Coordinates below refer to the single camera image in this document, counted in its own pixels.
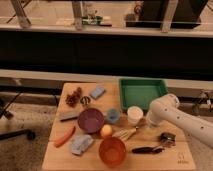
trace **black handle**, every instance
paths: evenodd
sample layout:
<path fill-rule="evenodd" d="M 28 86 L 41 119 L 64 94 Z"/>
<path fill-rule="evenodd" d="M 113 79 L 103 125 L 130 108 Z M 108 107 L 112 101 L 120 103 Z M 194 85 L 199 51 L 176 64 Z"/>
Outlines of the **black handle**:
<path fill-rule="evenodd" d="M 153 152 L 153 147 L 140 147 L 140 148 L 132 149 L 132 153 L 135 153 L 135 154 L 147 154 L 152 152 Z"/>

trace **purple bowl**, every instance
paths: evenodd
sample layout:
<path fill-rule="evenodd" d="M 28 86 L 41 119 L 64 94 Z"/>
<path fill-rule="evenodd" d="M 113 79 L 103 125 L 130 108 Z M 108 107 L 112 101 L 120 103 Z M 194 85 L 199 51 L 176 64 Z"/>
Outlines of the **purple bowl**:
<path fill-rule="evenodd" d="M 104 116 L 98 109 L 85 109 L 78 117 L 78 125 L 86 133 L 95 133 L 103 127 Z"/>

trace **red bowl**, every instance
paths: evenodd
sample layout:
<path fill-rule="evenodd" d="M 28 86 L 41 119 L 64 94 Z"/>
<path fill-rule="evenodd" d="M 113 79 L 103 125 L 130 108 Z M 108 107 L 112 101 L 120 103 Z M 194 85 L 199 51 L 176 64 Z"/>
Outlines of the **red bowl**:
<path fill-rule="evenodd" d="M 118 166 L 126 157 L 125 144 L 116 137 L 106 138 L 100 144 L 99 156 L 109 167 Z"/>
<path fill-rule="evenodd" d="M 98 132 L 104 125 L 104 116 L 98 109 L 85 109 L 78 117 L 78 125 L 86 133 Z"/>

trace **office chair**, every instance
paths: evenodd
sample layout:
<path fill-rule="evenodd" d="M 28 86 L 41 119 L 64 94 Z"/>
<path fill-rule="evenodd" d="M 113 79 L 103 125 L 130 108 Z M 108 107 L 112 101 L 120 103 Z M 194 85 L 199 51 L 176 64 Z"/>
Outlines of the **office chair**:
<path fill-rule="evenodd" d="M 13 103 L 15 101 L 15 99 L 19 95 L 20 94 L 17 94 L 13 98 L 13 100 L 11 100 L 11 102 L 6 105 L 6 107 L 4 107 L 4 101 L 0 98 L 0 119 L 3 116 L 6 117 L 7 119 L 12 119 L 13 114 L 10 113 L 9 111 L 7 111 L 7 108 L 10 106 L 11 103 Z M 23 130 L 19 130 L 19 131 L 15 131 L 15 132 L 9 132 L 9 133 L 5 133 L 5 134 L 0 134 L 0 140 L 16 137 L 16 136 L 23 135 L 23 134 L 27 135 L 27 139 L 28 140 L 33 140 L 36 137 L 35 132 L 31 131 L 30 129 L 23 129 Z"/>
<path fill-rule="evenodd" d="M 192 29 L 200 25 L 200 14 L 208 0 L 179 0 L 172 21 L 172 28 Z M 144 0 L 139 22 L 126 22 L 127 27 L 160 28 L 168 0 Z"/>

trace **orange bowl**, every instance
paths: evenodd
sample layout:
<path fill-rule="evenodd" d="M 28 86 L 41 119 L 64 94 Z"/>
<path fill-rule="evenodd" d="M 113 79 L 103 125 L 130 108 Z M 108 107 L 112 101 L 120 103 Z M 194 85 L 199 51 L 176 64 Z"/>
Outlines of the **orange bowl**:
<path fill-rule="evenodd" d="M 126 157 L 125 144 L 116 137 L 106 138 L 100 144 L 99 156 L 109 167 L 118 166 Z"/>

